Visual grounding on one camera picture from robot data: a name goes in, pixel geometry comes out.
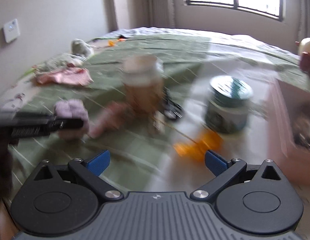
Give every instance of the pink cloth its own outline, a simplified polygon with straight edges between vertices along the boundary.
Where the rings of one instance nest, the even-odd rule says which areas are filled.
[[[75,67],[73,64],[67,64],[66,68],[38,75],[36,80],[39,84],[54,82],[73,86],[87,86],[93,82],[86,68]]]
[[[112,101],[99,114],[95,126],[90,128],[89,136],[96,138],[106,130],[119,129],[133,117],[133,111],[129,104]]]
[[[55,104],[55,114],[63,118],[80,118],[84,121],[84,126],[81,129],[75,130],[60,130],[58,135],[64,140],[81,139],[84,134],[89,131],[88,113],[85,109],[82,100],[71,99],[68,101],[58,101]]]

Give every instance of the plastic container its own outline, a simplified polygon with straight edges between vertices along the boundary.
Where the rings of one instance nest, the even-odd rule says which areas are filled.
[[[210,85],[213,96],[207,104],[206,125],[225,134],[242,130],[247,123],[252,88],[231,76],[215,76]]]
[[[277,79],[272,81],[267,100],[268,158],[291,182],[310,185],[310,151],[295,144],[291,126],[295,111],[306,102],[310,102],[309,92]]]
[[[152,54],[127,58],[122,67],[126,100],[135,113],[153,114],[163,97],[163,62]]]

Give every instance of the label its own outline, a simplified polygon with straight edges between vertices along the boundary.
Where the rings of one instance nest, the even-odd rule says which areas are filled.
[[[215,132],[235,133],[242,130],[247,123],[247,111],[232,113],[209,102],[205,117],[206,125]]]
[[[40,126],[13,128],[12,137],[33,137],[40,133]]]

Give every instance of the purple cloth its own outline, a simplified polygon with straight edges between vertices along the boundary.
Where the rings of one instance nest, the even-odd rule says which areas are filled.
[[[55,104],[55,114],[63,118],[80,118],[84,121],[84,126],[76,130],[61,130],[58,132],[60,138],[65,140],[80,139],[89,131],[89,118],[82,100],[71,99],[68,101],[58,101]]]

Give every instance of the pink box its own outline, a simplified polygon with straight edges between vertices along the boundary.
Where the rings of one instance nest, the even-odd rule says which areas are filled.
[[[298,184],[310,185],[310,151],[296,145],[291,120],[310,93],[274,79],[267,100],[269,150],[268,158],[276,162],[285,176]]]

